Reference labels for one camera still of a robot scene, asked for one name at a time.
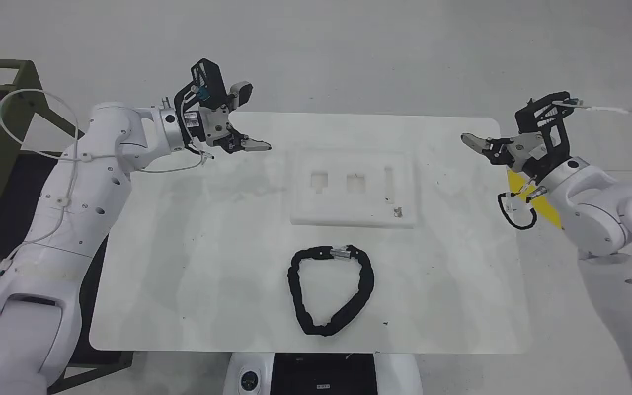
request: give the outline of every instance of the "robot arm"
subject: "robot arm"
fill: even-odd
[[[557,210],[562,230],[579,250],[579,268],[598,316],[621,349],[632,377],[632,259],[618,253],[632,242],[632,184],[619,182],[580,157],[571,157],[563,118],[578,107],[568,92],[548,95],[515,114],[519,135],[462,141],[494,165],[525,173]],[[559,141],[551,136],[557,129]],[[521,200],[510,200],[516,211]]]
[[[202,163],[205,153],[199,146],[192,147],[193,137],[229,153],[271,149],[269,144],[239,133],[228,120],[230,112],[248,101],[252,85],[236,85],[227,95],[217,65],[203,59],[194,69],[212,69],[214,74],[194,76],[186,88],[193,95],[185,95],[183,90],[175,98],[179,111],[134,109],[122,103],[96,106],[88,132],[77,142],[80,161],[76,167],[73,161],[60,160],[50,173],[28,242],[0,267],[2,393],[43,394],[70,361],[81,330],[79,289],[131,193],[132,172],[143,171],[153,160],[185,148],[200,154]],[[186,103],[179,102],[186,96]],[[199,110],[183,110],[194,103],[199,103]],[[155,124],[156,140],[151,145],[143,119]],[[73,150],[74,146],[69,147],[62,157],[71,158]],[[38,240],[51,229],[56,230]]]

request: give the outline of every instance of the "yellow label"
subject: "yellow label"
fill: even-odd
[[[510,183],[510,191],[514,193],[517,193],[520,188],[522,188],[522,186],[526,184],[527,181],[522,175],[511,170],[507,170],[507,179]],[[522,195],[520,195],[520,197],[522,198],[522,200],[525,200],[526,196],[534,190],[535,186],[529,186],[529,188],[527,188],[527,190]],[[549,222],[551,222],[558,228],[562,228],[562,224],[560,223],[560,215],[557,213],[555,208],[553,208],[553,206],[551,206],[551,204],[546,201],[545,196],[537,197],[534,201],[531,202],[531,204],[540,216],[546,218]]]

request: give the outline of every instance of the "black cable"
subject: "black cable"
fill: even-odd
[[[195,155],[201,155],[199,151],[197,151],[195,148],[191,148],[189,145],[185,145],[185,149],[189,152],[195,153]]]
[[[509,215],[505,211],[505,207],[503,206],[503,198],[505,198],[506,196],[507,196],[506,192],[498,194],[497,200],[498,200],[498,207],[501,208],[501,213],[503,214],[503,217],[507,220],[507,222],[517,230],[527,230],[535,226],[535,222],[537,222],[537,212],[535,211],[535,208],[533,207],[531,208],[531,223],[529,223],[528,225],[520,226],[510,219]],[[510,197],[511,198],[515,197],[515,193],[511,192]],[[526,197],[526,203],[527,204],[531,203],[531,197]]]
[[[332,336],[337,334],[341,329],[345,328],[359,314],[366,302],[368,301],[373,288],[375,286],[375,274],[371,266],[371,259],[365,251],[354,247],[347,246],[350,252],[350,258],[355,258],[361,265],[359,271],[359,283],[357,285],[357,293],[345,304],[336,314],[332,316],[327,325],[314,325],[312,316],[305,310],[303,305],[303,293],[300,288],[300,277],[298,269],[300,262],[304,259],[311,258],[317,261],[334,259],[332,255],[332,246],[312,247],[307,250],[300,250],[292,258],[291,266],[287,270],[287,281],[289,283],[289,291],[294,301],[294,310],[296,311],[296,319],[306,335]]]

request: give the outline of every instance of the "white table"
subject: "white table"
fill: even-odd
[[[132,175],[113,228],[90,341],[103,350],[520,353],[530,339],[515,232],[496,194],[505,169],[461,143],[499,136],[488,118],[235,113],[235,126],[273,146],[203,168]],[[415,229],[295,226],[297,147],[405,151],[415,158]],[[197,159],[178,154],[152,168]],[[372,260],[375,290],[333,337],[296,321],[287,268],[318,245],[354,244]],[[358,265],[304,262],[307,310],[324,324],[356,292]]]

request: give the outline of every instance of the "concrete floor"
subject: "concrete floor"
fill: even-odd
[[[512,135],[514,112],[556,90],[632,104],[631,20],[629,0],[1,0],[0,57],[34,60],[83,127],[99,102],[159,105],[208,57],[228,83],[254,84],[249,111],[481,116]],[[630,120],[573,115],[573,153],[632,181]],[[69,140],[38,122],[29,142]],[[419,355],[425,392],[630,393],[573,246],[544,221],[518,243],[529,352]],[[217,393],[226,364],[220,354],[141,353],[128,371],[68,393]]]

